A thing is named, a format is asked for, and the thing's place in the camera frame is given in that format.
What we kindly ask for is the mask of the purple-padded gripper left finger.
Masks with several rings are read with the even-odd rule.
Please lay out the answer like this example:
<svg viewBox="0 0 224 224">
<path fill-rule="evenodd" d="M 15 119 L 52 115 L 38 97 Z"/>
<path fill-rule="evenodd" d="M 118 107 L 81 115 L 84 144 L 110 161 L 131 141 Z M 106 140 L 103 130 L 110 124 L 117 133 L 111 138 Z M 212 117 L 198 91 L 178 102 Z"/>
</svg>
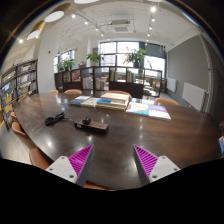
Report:
<svg viewBox="0 0 224 224">
<path fill-rule="evenodd" d="M 86 183 L 93 156 L 94 146 L 90 145 L 69 157 L 60 156 L 47 168 L 47 171 L 83 187 Z"/>
</svg>

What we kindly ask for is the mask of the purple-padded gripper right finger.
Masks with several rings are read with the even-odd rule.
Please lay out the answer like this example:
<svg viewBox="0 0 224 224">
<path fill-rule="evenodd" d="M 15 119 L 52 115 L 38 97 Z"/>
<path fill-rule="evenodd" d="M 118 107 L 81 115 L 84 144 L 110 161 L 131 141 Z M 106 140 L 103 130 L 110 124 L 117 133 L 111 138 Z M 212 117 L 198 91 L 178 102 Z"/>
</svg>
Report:
<svg viewBox="0 0 224 224">
<path fill-rule="evenodd" d="M 142 185 L 147 185 L 180 170 L 165 155 L 157 156 L 137 145 L 133 146 L 133 150 L 134 160 Z"/>
</svg>

